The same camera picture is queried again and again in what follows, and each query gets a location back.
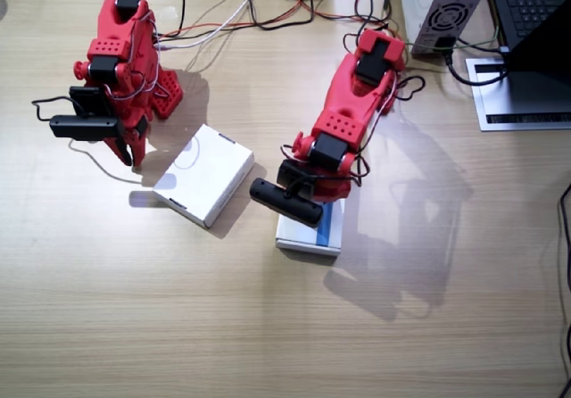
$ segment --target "wooden table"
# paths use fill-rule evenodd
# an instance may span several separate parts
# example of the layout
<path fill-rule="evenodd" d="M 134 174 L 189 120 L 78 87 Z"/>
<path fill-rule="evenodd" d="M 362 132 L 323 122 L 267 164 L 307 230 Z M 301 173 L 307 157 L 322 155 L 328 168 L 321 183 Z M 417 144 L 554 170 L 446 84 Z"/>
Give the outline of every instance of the wooden table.
<path fill-rule="evenodd" d="M 180 0 L 148 1 L 159 30 L 177 27 Z M 186 21 L 219 1 L 187 0 Z M 438 61 L 410 61 L 427 88 L 378 126 L 373 173 L 347 201 L 343 254 L 282 253 L 277 215 L 248 186 L 273 180 L 278 146 L 310 130 L 341 37 L 358 24 L 246 29 L 200 53 L 164 53 L 185 99 L 153 123 L 135 173 L 103 144 L 54 138 L 30 104 L 77 84 L 72 65 L 102 2 L 0 0 L 0 396 L 559 394 L 567 132 L 481 133 L 469 88 Z M 292 5 L 255 3 L 260 19 Z M 322 10 L 349 13 L 352 0 Z M 482 2 L 464 37 L 491 34 Z M 257 160 L 210 231 L 149 193 L 204 122 Z"/>

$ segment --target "white box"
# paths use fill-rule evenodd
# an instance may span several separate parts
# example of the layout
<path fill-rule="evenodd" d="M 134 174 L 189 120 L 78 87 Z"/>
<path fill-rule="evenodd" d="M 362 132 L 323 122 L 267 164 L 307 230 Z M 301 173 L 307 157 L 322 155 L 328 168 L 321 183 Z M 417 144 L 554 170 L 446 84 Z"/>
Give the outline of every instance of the white box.
<path fill-rule="evenodd" d="M 203 124 L 153 192 L 209 228 L 253 166 L 252 151 Z"/>
<path fill-rule="evenodd" d="M 323 218 L 317 228 L 280 215 L 277 221 L 276 247 L 305 253 L 337 256 L 341 253 L 345 200 L 323 205 Z"/>
<path fill-rule="evenodd" d="M 455 41 L 480 0 L 402 0 L 407 38 L 413 54 L 434 53 L 441 39 Z"/>

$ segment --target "laptop keyboard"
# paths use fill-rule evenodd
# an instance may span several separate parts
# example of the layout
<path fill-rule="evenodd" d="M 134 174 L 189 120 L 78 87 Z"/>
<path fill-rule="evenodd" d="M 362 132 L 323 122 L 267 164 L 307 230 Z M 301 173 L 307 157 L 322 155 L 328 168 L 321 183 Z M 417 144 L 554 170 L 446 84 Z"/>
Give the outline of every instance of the laptop keyboard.
<path fill-rule="evenodd" d="M 566 0 L 508 0 L 517 36 L 527 37 Z"/>

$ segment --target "red robotic arm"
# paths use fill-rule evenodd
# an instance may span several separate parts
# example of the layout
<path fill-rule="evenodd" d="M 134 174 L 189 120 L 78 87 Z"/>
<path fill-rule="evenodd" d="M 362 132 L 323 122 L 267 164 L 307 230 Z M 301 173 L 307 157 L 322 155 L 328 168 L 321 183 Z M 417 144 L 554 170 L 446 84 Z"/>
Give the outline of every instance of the red robotic arm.
<path fill-rule="evenodd" d="M 183 96 L 175 71 L 159 64 L 156 36 L 145 0 L 104 0 L 88 61 L 73 66 L 76 78 L 86 81 L 70 88 L 78 116 L 55 116 L 50 120 L 54 134 L 103 140 L 126 165 L 139 166 L 152 110 L 165 120 Z"/>
<path fill-rule="evenodd" d="M 382 32 L 365 30 L 354 54 L 347 54 L 327 93 L 323 112 L 311 134 L 300 133 L 274 186 L 256 179 L 251 197 L 311 227 L 322 209 L 314 202 L 346 198 L 355 180 L 352 165 L 374 117 L 387 114 L 396 96 L 399 72 L 404 70 L 404 43 Z"/>

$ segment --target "blue stripe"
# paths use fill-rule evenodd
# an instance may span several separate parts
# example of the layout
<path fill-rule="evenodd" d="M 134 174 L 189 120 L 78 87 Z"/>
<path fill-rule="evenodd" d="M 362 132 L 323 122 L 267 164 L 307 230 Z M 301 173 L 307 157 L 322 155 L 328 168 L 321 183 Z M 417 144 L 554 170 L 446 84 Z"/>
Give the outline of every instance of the blue stripe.
<path fill-rule="evenodd" d="M 323 217 L 318 227 L 318 239 L 316 245 L 329 246 L 329 232 L 331 231 L 331 218 L 333 217 L 333 204 L 323 205 Z"/>

